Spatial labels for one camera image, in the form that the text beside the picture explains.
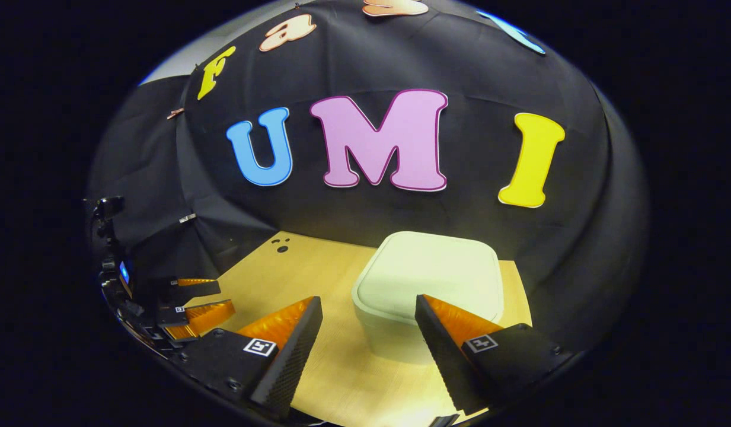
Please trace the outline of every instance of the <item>wooden surface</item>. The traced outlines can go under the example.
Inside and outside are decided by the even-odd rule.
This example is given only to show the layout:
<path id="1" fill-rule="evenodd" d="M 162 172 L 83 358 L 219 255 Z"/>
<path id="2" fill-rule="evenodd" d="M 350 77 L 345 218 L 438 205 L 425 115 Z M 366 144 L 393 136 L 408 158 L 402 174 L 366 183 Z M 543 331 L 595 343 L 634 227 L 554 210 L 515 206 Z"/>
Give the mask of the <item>wooden surface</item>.
<path id="1" fill-rule="evenodd" d="M 278 252 L 281 246 L 287 251 Z M 186 306 L 230 298 L 236 314 L 221 327 L 238 330 L 319 295 L 324 319 L 292 406 L 346 427 L 425 427 L 437 416 L 458 413 L 438 368 L 374 356 L 355 317 L 352 286 L 375 252 L 376 248 L 279 232 L 218 279 L 221 294 L 193 298 Z M 505 308 L 498 323 L 531 325 L 515 263 L 501 260 L 500 269 Z M 457 422 L 475 415 L 459 414 Z"/>

